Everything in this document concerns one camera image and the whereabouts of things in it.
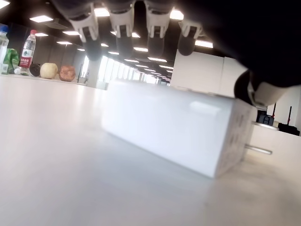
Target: white box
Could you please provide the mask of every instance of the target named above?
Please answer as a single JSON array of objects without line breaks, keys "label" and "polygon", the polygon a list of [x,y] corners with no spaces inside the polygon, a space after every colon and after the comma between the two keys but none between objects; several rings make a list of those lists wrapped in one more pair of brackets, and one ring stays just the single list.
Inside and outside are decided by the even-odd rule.
[{"label": "white box", "polygon": [[116,80],[107,92],[105,130],[211,178],[241,161],[257,113],[238,99],[141,82]]}]

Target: white table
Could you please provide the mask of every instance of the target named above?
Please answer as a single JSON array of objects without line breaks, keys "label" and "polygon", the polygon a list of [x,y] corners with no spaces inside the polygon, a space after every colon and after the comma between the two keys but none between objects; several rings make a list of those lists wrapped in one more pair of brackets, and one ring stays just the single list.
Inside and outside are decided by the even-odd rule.
[{"label": "white table", "polygon": [[105,91],[0,77],[1,226],[299,226],[301,154],[218,180],[106,134]]}]

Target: bottle cap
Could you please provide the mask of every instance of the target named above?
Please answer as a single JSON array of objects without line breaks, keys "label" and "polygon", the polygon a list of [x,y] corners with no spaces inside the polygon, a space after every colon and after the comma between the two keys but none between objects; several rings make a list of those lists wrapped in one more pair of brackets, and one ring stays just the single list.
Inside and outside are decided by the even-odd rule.
[{"label": "bottle cap", "polygon": [[0,27],[0,32],[5,32],[7,33],[8,32],[8,27],[6,25],[3,25]]}]

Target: window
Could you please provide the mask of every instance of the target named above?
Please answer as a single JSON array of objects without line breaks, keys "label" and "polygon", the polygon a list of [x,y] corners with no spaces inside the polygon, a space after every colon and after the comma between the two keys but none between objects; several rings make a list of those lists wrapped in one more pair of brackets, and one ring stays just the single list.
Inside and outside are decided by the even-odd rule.
[{"label": "window", "polygon": [[105,69],[107,67],[108,58],[106,56],[102,57],[102,61],[100,62],[99,72],[98,72],[98,81],[103,82]]},{"label": "window", "polygon": [[113,66],[114,66],[114,60],[108,59],[107,67],[105,69],[105,74],[104,74],[104,82],[110,82],[111,81]]},{"label": "window", "polygon": [[81,69],[81,74],[80,74],[81,78],[86,77],[87,72],[88,72],[88,66],[89,66],[89,58],[87,56],[85,56],[84,64],[83,64],[83,67]]},{"label": "window", "polygon": [[158,79],[153,75],[142,73],[136,68],[129,67],[116,60],[103,56],[99,67],[98,82],[109,83],[116,78],[142,81],[152,84],[157,84],[158,82]]}]

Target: white cabinet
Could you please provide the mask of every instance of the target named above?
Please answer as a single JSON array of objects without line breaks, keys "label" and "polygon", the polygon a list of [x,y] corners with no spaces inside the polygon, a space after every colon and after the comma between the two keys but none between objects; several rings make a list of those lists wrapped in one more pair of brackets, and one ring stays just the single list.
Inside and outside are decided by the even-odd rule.
[{"label": "white cabinet", "polygon": [[218,93],[223,58],[193,52],[183,56],[177,52],[171,86],[195,91]]},{"label": "white cabinet", "polygon": [[246,70],[247,68],[242,66],[237,60],[225,57],[218,93],[224,96],[234,97],[235,82]]}]

